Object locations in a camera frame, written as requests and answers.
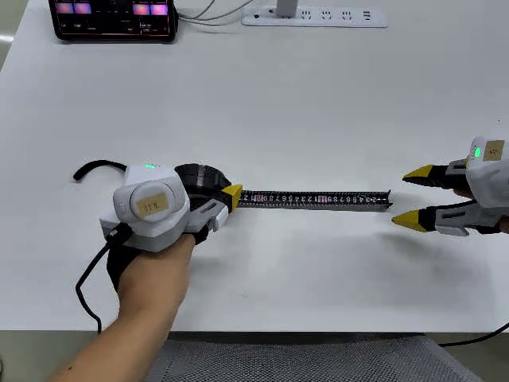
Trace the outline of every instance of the black wristband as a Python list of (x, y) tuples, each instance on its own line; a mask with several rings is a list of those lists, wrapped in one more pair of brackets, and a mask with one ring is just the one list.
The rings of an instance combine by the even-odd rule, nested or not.
[(142, 253), (142, 250), (126, 247), (124, 245), (110, 249), (106, 269), (116, 291), (119, 289), (120, 276), (129, 266), (131, 261), (133, 261), (140, 253)]
[(194, 236), (194, 240), (196, 242), (196, 245), (199, 243), (203, 243), (208, 236), (208, 227), (205, 225), (199, 232), (193, 232), (191, 235)]

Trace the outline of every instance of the black glove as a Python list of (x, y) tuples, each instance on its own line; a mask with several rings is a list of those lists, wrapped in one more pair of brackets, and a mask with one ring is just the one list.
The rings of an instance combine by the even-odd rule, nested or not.
[[(191, 210), (197, 209), (204, 204), (204, 198), (191, 197)], [(208, 236), (208, 226), (205, 225), (199, 232), (190, 232), (194, 236), (196, 245), (203, 243)], [(120, 276), (126, 270), (127, 266), (136, 256), (142, 253), (141, 249), (127, 247), (125, 245), (116, 246), (110, 249), (106, 269), (110, 275), (111, 282), (115, 290), (119, 288)]]

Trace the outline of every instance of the white table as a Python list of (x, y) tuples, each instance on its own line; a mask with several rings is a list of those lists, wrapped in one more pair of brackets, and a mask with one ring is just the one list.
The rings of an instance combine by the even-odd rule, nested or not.
[[(71, 176), (97, 158), (208, 163), (248, 189), (394, 190), (388, 213), (239, 210), (196, 249), (175, 330), (505, 322), (509, 237), (390, 218), (459, 200), (405, 172), (463, 158), (478, 134), (507, 137), (509, 3), (366, 5), (389, 29), (182, 25), (174, 45), (63, 45), (32, 0), (0, 75), (0, 329), (95, 328), (73, 286), (103, 245), (99, 214), (121, 174)], [(84, 291), (110, 322), (104, 265)]]

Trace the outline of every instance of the floor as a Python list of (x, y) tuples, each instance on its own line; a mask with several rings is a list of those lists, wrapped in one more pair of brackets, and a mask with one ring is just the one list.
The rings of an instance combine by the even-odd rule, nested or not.
[[(0, 0), (0, 68), (14, 39), (25, 4), (26, 0)], [(94, 336), (94, 333), (84, 332), (0, 332), (0, 359), (3, 362), (0, 379), (2, 382), (42, 381)], [(442, 333), (430, 336), (437, 342), (443, 342), (475, 335)], [(487, 382), (507, 380), (509, 334), (482, 344), (448, 348), (448, 351)]]

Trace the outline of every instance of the black cable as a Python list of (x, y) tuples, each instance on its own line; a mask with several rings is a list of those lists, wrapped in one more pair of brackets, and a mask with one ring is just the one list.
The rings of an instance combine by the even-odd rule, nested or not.
[(133, 235), (133, 230), (129, 225), (126, 223), (120, 223), (115, 228), (113, 228), (108, 234), (106, 235), (106, 244), (103, 248), (95, 255), (94, 259), (88, 264), (87, 269), (85, 269), (85, 272), (81, 275), (80, 279), (76, 283), (76, 295), (78, 296), (78, 300), (80, 300), (80, 304), (85, 309), (87, 314), (92, 317), (95, 322), (97, 322), (97, 334), (101, 334), (101, 331), (103, 330), (103, 324), (101, 322), (100, 317), (95, 314), (92, 309), (90, 309), (90, 306), (88, 306), (87, 301), (85, 300), (85, 297), (83, 296), (83, 291), (81, 290), (81, 287), (87, 281), (88, 276), (91, 274), (91, 272), (94, 270), (97, 263), (103, 258), (104, 255), (110, 250), (112, 247), (121, 246), (123, 245), (128, 239)]
[(505, 329), (509, 329), (509, 322), (503, 326), (500, 326), (497, 330), (495, 330), (489, 334), (486, 334), (482, 337), (473, 338), (472, 340), (466, 340), (466, 341), (446, 342), (444, 344), (439, 344), (439, 346), (441, 346), (442, 348), (448, 348), (449, 346), (462, 346), (462, 345), (476, 344), (478, 342), (489, 340), (490, 338), (493, 338), (494, 336), (498, 336)]
[(86, 163), (85, 165), (81, 166), (74, 173), (74, 175), (72, 175), (72, 177), (74, 178), (75, 181), (81, 181), (81, 179), (83, 179), (83, 177), (85, 175), (87, 175), (92, 170), (96, 169), (97, 167), (101, 167), (101, 166), (111, 166), (111, 167), (114, 167), (114, 168), (119, 169), (119, 170), (124, 171), (124, 172), (127, 169), (127, 166), (122, 164), (122, 163), (113, 162), (113, 161), (107, 161), (105, 159), (101, 159), (101, 160), (98, 160), (98, 161), (92, 161), (92, 162)]
[(85, 297), (83, 296), (83, 292), (81, 291), (81, 286), (84, 284), (84, 282), (87, 280), (88, 276), (91, 274), (91, 272), (94, 270), (97, 263), (103, 258), (104, 255), (106, 255), (106, 252), (110, 250), (110, 245), (106, 244), (104, 247), (99, 251), (97, 255), (95, 255), (94, 259), (88, 264), (87, 269), (85, 269), (85, 272), (81, 275), (80, 279), (76, 283), (76, 295), (78, 296), (78, 300), (80, 300), (80, 304), (85, 309), (85, 311), (88, 313), (90, 317), (92, 317), (95, 322), (97, 322), (97, 334), (101, 334), (101, 331), (103, 330), (103, 324), (101, 323), (101, 319), (97, 314), (95, 314), (92, 309), (90, 309), (90, 306), (88, 306), (87, 301), (85, 300)]

